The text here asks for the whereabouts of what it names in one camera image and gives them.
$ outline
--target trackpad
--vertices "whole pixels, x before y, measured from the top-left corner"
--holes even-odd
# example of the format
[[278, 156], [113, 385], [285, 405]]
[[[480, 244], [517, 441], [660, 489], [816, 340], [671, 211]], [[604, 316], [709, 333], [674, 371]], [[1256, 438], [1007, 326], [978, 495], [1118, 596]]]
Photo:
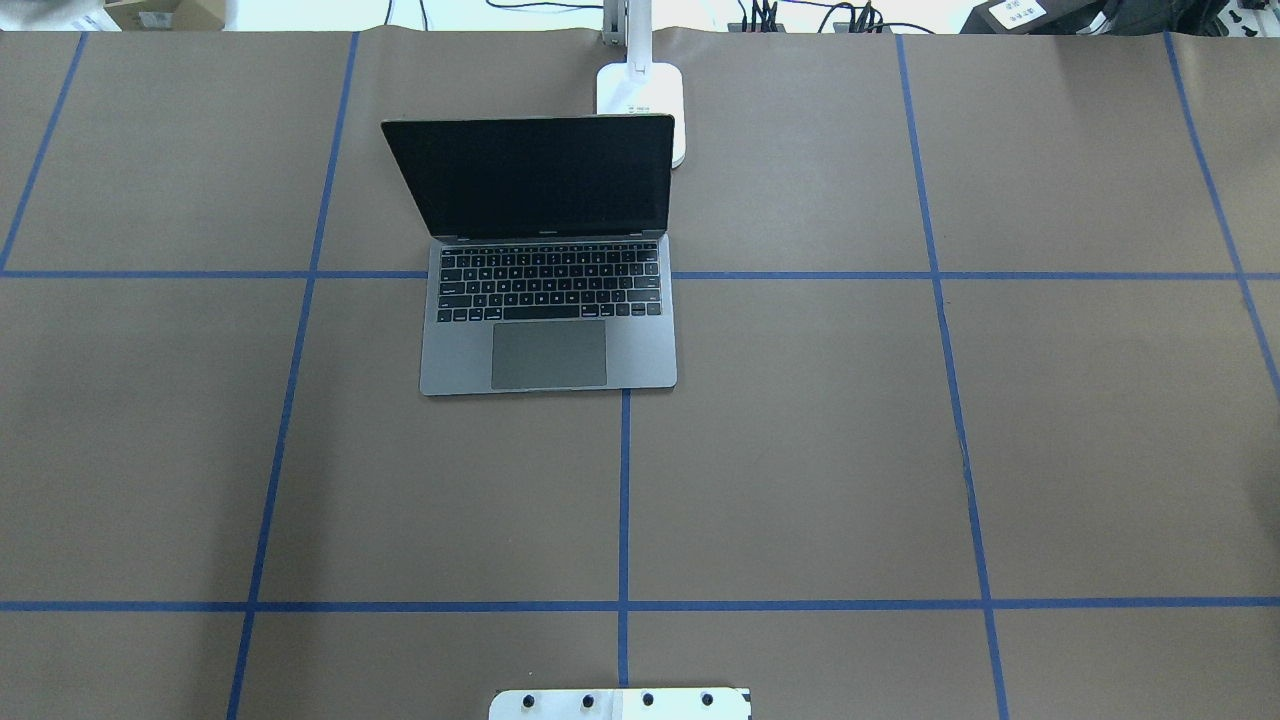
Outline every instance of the trackpad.
[[493, 389], [603, 386], [604, 322], [493, 327]]

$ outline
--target laptop keyboard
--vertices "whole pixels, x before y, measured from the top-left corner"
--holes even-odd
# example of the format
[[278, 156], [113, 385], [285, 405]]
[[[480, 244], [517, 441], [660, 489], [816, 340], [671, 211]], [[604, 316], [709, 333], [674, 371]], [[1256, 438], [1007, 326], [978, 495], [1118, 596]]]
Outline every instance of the laptop keyboard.
[[660, 315], [657, 242], [451, 247], [438, 323]]

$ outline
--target laptop key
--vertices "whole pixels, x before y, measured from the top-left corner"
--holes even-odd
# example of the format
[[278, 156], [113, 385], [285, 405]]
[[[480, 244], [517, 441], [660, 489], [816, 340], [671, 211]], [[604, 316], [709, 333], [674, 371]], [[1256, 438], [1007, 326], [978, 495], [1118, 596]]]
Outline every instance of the laptop key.
[[502, 310], [503, 320], [550, 320], [577, 316], [577, 305], [530, 305]]

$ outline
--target mounting plate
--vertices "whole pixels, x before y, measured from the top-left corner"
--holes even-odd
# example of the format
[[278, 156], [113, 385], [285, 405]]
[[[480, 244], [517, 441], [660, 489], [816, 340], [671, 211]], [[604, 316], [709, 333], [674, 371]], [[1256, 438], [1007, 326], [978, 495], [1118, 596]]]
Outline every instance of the mounting plate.
[[489, 720], [750, 720], [751, 691], [625, 688], [504, 691]]

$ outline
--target cardboard box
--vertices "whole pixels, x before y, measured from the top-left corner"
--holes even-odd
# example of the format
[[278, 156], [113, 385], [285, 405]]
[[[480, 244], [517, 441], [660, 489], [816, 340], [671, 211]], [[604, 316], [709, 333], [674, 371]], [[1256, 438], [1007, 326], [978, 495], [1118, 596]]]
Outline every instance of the cardboard box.
[[969, 13], [960, 29], [964, 35], [1025, 35], [1041, 26], [1060, 20], [1096, 5], [1092, 14], [1102, 8], [1102, 0], [989, 0]]
[[120, 29], [223, 29], [227, 0], [124, 0], [105, 8]]

